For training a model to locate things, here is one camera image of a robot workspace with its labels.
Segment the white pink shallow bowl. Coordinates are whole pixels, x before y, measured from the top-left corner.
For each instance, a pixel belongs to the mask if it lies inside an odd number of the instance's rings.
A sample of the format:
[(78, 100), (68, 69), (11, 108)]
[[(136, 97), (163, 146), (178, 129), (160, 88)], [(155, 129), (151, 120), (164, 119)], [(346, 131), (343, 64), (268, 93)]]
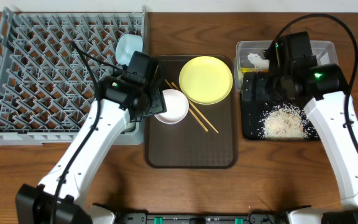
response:
[(167, 111), (156, 114), (155, 117), (165, 124), (177, 124), (185, 118), (189, 110), (187, 97), (180, 91), (167, 89), (163, 92)]

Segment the rice and food scraps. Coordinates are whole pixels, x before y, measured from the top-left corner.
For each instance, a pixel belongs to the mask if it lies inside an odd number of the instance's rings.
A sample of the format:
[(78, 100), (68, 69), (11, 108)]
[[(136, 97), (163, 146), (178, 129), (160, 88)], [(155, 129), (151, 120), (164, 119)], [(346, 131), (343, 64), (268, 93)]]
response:
[(299, 107), (288, 103), (276, 105), (262, 113), (258, 137), (262, 140), (305, 140), (309, 123)]

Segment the white tissue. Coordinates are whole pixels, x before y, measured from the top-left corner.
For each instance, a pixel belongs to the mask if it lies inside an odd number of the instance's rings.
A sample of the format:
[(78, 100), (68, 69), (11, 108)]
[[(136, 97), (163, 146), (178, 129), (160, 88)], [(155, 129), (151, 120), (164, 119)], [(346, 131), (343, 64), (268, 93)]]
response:
[(250, 53), (248, 56), (248, 61), (254, 66), (255, 69), (259, 70), (268, 70), (269, 69), (269, 60), (263, 59), (258, 54)]

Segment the yellow orange snack wrapper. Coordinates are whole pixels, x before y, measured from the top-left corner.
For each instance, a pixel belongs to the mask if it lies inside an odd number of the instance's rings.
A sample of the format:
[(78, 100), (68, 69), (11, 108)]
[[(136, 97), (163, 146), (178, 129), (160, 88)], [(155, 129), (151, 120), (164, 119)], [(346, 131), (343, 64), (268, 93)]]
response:
[(268, 73), (268, 70), (264, 70), (264, 69), (259, 69), (259, 68), (244, 68), (241, 67), (240, 71), (242, 73), (247, 73), (247, 72), (263, 72), (263, 73)]

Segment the light blue bowl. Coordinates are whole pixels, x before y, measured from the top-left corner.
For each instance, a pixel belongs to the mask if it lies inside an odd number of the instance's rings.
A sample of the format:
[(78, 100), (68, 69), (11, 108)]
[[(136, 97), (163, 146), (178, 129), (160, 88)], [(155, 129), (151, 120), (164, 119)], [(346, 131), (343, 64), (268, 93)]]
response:
[(128, 65), (135, 51), (143, 49), (143, 38), (140, 35), (124, 34), (116, 47), (115, 58), (118, 64)]

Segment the pale green cup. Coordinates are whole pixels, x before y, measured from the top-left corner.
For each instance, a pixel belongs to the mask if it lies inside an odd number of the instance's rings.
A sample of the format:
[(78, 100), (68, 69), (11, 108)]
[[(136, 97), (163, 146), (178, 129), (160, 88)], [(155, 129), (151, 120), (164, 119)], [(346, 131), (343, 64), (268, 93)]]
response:
[(127, 125), (126, 129), (124, 129), (122, 131), (122, 133), (131, 133), (135, 130), (136, 128), (136, 123), (135, 122), (131, 122)]

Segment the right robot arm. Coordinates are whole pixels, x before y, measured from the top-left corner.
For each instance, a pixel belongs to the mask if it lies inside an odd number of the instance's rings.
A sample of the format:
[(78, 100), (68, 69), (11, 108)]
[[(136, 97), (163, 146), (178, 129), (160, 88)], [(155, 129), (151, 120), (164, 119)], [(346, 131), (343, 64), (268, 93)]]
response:
[(350, 86), (336, 64), (269, 69), (270, 89), (293, 100), (311, 121), (323, 143), (337, 181), (342, 210), (311, 207), (288, 212), (289, 223), (358, 223), (358, 120)]

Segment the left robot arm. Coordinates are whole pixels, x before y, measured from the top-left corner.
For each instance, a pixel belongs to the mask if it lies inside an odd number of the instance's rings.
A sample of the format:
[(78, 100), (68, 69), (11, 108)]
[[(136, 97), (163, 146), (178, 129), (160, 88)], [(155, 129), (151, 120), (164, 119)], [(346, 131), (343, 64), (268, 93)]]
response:
[(106, 77), (82, 128), (38, 186), (24, 184), (16, 198), (19, 223), (114, 223), (101, 205), (85, 209), (90, 185), (112, 144), (130, 122), (165, 112), (161, 78)]

